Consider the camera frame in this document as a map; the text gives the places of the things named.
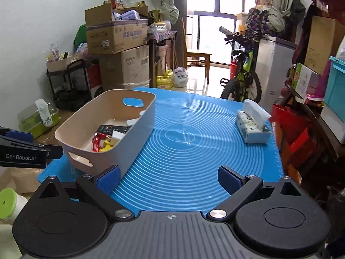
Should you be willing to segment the large wrapped cardboard box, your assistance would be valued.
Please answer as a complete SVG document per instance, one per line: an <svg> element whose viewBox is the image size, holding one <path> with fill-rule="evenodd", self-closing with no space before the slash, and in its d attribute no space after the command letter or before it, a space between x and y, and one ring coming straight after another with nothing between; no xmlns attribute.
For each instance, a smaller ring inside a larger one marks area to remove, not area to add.
<svg viewBox="0 0 345 259"><path fill-rule="evenodd" d="M103 81L102 86L105 91L108 90L133 90L137 87L149 87L150 79L141 82L130 82L130 83L116 83L113 81Z"/></svg>

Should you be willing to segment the red white appliance box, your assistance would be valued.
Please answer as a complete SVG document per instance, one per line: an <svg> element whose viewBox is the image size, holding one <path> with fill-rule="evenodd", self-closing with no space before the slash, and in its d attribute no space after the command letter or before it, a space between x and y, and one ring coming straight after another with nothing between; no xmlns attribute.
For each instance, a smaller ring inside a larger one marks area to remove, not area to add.
<svg viewBox="0 0 345 259"><path fill-rule="evenodd" d="M91 92L91 98L99 96L103 93L102 79L100 75L99 64L91 64L87 68L88 85Z"/></svg>

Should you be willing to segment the black metal shelf rack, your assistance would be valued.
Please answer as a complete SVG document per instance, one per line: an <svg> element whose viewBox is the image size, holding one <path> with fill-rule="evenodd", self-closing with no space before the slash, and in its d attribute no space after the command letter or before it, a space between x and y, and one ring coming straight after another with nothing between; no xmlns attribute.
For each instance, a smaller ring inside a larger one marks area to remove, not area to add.
<svg viewBox="0 0 345 259"><path fill-rule="evenodd" d="M87 65L85 60L79 59L68 64L65 70L46 72L53 93L53 101L58 109L76 112L91 100L91 89L88 84L86 68ZM71 75L78 70L83 71L86 90L78 89L72 82ZM63 84L67 85L55 91L52 82L53 77L62 77L64 80Z"/></svg>

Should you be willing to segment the beige plastic storage basket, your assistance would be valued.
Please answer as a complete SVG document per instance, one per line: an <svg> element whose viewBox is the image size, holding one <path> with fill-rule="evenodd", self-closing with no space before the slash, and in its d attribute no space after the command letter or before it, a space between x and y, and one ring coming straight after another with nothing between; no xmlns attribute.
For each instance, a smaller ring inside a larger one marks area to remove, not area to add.
<svg viewBox="0 0 345 259"><path fill-rule="evenodd" d="M108 90L70 116L55 138L75 168L96 175L118 166L123 177L151 135L155 121L155 94L139 90ZM106 152L92 151L92 138L100 125L126 126L139 118L125 137Z"/></svg>

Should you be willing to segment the green lid white jar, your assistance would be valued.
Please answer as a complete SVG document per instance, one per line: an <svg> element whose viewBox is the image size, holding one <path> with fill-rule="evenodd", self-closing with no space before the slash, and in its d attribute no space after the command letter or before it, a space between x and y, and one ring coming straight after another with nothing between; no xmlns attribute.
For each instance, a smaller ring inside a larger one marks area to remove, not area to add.
<svg viewBox="0 0 345 259"><path fill-rule="evenodd" d="M3 224L13 225L15 219L27 203L24 196L18 195L12 188L0 192L0 220Z"/></svg>

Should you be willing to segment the white square charger plug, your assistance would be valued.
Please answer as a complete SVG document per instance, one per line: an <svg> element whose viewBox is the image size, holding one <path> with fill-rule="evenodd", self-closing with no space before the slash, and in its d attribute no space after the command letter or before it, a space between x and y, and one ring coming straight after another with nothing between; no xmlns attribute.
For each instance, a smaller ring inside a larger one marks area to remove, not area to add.
<svg viewBox="0 0 345 259"><path fill-rule="evenodd" d="M110 144L115 146L121 139L125 137L125 134L122 132L118 132L116 130L113 131L112 137L111 137L111 142Z"/></svg>

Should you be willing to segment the white plastic bag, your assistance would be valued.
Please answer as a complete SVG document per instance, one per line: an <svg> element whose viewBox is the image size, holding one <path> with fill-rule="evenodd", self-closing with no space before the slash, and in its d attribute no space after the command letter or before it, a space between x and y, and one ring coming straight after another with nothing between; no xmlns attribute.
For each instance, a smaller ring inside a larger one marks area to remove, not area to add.
<svg viewBox="0 0 345 259"><path fill-rule="evenodd" d="M174 88L184 88L188 84L188 73L184 67L173 70L172 84Z"/></svg>

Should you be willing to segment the black tv remote control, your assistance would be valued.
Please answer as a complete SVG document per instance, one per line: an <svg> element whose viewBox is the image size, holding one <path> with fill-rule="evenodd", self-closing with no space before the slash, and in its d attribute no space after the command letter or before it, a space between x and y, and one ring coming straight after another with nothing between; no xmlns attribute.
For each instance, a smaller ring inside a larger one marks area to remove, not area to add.
<svg viewBox="0 0 345 259"><path fill-rule="evenodd" d="M97 132L112 136L113 132L126 134L130 128L130 126L100 125Z"/></svg>

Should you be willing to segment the yellow detergent jug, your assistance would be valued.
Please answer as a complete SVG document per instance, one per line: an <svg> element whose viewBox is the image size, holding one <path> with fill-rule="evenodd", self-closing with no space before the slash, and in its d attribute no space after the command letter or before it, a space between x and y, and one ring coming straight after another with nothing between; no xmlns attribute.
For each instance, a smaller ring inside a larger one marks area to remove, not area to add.
<svg viewBox="0 0 345 259"><path fill-rule="evenodd" d="M170 90L173 87L173 72L168 69L162 76L156 77L156 88Z"/></svg>

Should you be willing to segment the top open cardboard box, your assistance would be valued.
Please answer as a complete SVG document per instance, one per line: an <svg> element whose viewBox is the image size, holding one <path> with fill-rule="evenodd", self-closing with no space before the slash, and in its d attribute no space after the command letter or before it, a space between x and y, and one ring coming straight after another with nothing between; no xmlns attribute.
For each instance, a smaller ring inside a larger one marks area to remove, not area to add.
<svg viewBox="0 0 345 259"><path fill-rule="evenodd" d="M86 40L91 55L116 54L147 42L148 21L115 19L118 10L105 3L85 10Z"/></svg>

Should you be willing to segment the tissue box with pattern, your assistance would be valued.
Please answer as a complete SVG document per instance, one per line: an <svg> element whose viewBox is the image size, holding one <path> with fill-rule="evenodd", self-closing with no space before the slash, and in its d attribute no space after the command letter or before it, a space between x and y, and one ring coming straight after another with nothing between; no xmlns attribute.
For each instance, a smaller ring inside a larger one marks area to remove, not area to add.
<svg viewBox="0 0 345 259"><path fill-rule="evenodd" d="M267 144L271 131L267 122L271 115L256 102L245 99L241 110L237 111L236 125L246 144Z"/></svg>

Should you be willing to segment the bag of grain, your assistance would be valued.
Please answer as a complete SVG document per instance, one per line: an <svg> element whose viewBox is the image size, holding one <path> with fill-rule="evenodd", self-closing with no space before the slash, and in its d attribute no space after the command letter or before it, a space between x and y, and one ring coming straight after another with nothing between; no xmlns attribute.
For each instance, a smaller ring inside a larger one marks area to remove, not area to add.
<svg viewBox="0 0 345 259"><path fill-rule="evenodd" d="M40 185L38 176L43 169L6 168L0 170L0 190L14 189L19 195L33 193Z"/></svg>

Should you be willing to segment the open cardboard box on shelf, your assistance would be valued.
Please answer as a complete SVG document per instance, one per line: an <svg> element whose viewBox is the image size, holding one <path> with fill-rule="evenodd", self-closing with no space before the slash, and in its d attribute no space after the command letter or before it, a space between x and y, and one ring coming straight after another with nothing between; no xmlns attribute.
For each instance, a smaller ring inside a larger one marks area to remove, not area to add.
<svg viewBox="0 0 345 259"><path fill-rule="evenodd" d="M82 59L81 53L76 53L68 58L58 60L55 62L47 62L47 70L49 73L57 72L57 71L63 71L67 68L67 66L79 59Z"/></svg>

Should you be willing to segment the blue silicone table mat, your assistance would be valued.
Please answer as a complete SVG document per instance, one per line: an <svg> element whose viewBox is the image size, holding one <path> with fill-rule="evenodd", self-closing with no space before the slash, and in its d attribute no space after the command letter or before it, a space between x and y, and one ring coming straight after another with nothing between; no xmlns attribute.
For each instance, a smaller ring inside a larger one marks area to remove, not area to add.
<svg viewBox="0 0 345 259"><path fill-rule="evenodd" d="M277 182L283 175L275 138L246 144L236 125L240 102L184 92L137 88L155 94L154 128L123 177L106 185L111 197L135 213L151 211L208 212L228 198L218 183L218 169ZM39 175L62 182L85 172L64 154Z"/></svg>

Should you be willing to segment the green black bicycle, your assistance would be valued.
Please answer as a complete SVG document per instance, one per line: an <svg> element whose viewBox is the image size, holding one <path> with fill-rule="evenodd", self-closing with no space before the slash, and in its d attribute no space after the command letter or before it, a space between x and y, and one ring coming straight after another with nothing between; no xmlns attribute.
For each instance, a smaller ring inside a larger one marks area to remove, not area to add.
<svg viewBox="0 0 345 259"><path fill-rule="evenodd" d="M262 87L256 73L257 56L263 31L248 30L245 34L239 32L224 38L226 44L232 45L232 58L236 65L231 79L221 79L223 86L222 99L242 102L250 99L259 103L262 98Z"/></svg>

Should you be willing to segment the wooden chair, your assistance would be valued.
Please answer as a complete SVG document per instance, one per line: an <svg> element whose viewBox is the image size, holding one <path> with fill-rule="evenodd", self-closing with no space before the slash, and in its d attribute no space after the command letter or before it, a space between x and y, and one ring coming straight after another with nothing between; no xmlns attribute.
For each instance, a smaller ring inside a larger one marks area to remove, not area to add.
<svg viewBox="0 0 345 259"><path fill-rule="evenodd" d="M183 67L185 69L187 69L188 67L203 67L205 69L205 78L208 84L211 54L203 53L200 50L188 49L186 28L185 28L183 18L181 18L181 26L182 26L183 48L184 48Z"/></svg>

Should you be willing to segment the green plastic container clear lid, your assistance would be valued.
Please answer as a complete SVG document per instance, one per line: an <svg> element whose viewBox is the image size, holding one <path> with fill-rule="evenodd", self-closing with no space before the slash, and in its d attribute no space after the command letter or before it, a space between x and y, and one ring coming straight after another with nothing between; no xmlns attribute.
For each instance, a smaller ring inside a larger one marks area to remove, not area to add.
<svg viewBox="0 0 345 259"><path fill-rule="evenodd" d="M51 126L46 127L43 124L36 105L32 104L17 114L19 130L31 133L34 139L36 139L44 132L57 125L60 122L59 110L50 102L47 105L53 121Z"/></svg>

